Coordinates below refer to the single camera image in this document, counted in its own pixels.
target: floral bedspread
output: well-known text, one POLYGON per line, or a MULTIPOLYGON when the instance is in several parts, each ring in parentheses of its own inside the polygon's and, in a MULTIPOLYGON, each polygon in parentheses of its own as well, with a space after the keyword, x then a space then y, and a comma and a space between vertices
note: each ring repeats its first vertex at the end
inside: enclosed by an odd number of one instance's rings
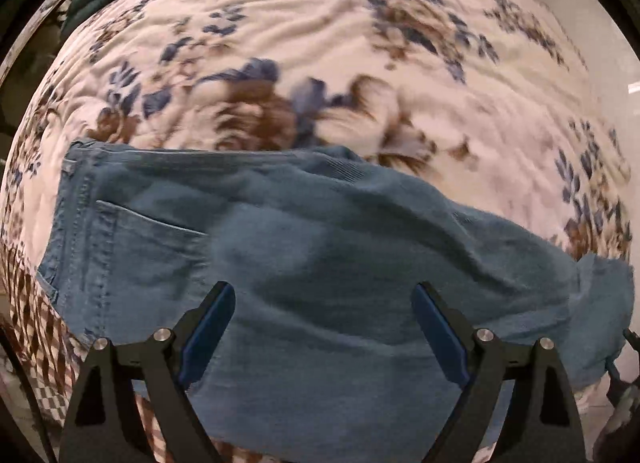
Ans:
POLYGON ((629 168, 579 51, 536 0, 117 0, 75 31, 33 96, 0 194, 17 345, 60 421, 85 346, 33 275, 78 136, 144 149, 342 144, 575 259, 629 259, 629 168))

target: cream floral fabric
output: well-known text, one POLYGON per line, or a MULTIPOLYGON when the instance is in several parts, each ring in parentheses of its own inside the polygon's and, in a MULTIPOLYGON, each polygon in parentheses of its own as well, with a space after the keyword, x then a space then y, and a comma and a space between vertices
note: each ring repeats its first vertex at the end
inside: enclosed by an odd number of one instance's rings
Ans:
POLYGON ((342 144, 575 259, 629 259, 629 168, 580 53, 536 0, 117 0, 60 51, 0 194, 18 342, 61 396, 83 346, 33 274, 78 136, 142 149, 342 144))

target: silver bolt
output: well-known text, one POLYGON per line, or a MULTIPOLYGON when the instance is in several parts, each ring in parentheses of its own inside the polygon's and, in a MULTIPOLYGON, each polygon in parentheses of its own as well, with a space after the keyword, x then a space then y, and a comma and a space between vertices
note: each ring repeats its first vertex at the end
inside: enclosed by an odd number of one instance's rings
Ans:
POLYGON ((542 337, 540 339, 540 346, 542 346, 542 348, 546 350, 551 350, 554 347, 556 347, 554 342, 550 338, 546 338, 546 337, 542 337))
POLYGON ((167 328, 160 328, 158 331, 154 333, 154 338, 158 342, 164 342, 165 340, 169 340, 171 337, 171 330, 167 328))
POLYGON ((94 342, 94 349, 97 349, 98 351, 102 351, 108 345, 109 345, 109 341, 106 338, 98 338, 94 342))
POLYGON ((494 333, 490 329, 482 328, 476 331, 476 336, 482 342, 491 342, 494 339, 494 333))

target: white floor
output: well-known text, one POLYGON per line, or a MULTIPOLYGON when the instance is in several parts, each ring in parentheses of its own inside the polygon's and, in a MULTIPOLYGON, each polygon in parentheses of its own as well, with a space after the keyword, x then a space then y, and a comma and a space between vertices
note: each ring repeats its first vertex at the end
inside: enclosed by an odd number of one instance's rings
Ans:
MULTIPOLYGON (((640 172, 640 93, 630 95, 628 85, 640 81, 640 60, 631 49, 619 28, 597 0, 540 0, 553 10, 567 34, 580 48, 591 74, 594 93, 600 98, 602 114, 612 122, 620 138, 623 153, 636 175, 632 178, 626 204, 631 212, 632 231, 640 237, 640 206, 636 205, 640 195, 638 172, 640 172)), ((632 264, 640 266, 640 249, 632 250, 632 264)), ((640 332, 640 302, 636 294, 632 329, 640 332)), ((627 381, 638 376, 638 357, 627 346, 617 361, 623 378, 627 381)), ((594 441, 610 414, 605 393, 608 382, 598 389, 596 407, 583 418, 585 435, 594 441)))

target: jeans pocket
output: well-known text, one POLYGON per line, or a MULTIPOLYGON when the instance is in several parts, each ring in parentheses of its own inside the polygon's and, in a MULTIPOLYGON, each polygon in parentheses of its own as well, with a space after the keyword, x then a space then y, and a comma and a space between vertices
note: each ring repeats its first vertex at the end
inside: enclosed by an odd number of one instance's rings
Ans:
POLYGON ((206 280, 207 234, 105 201, 94 208, 82 317, 89 339, 143 341, 200 304, 215 283, 206 280))

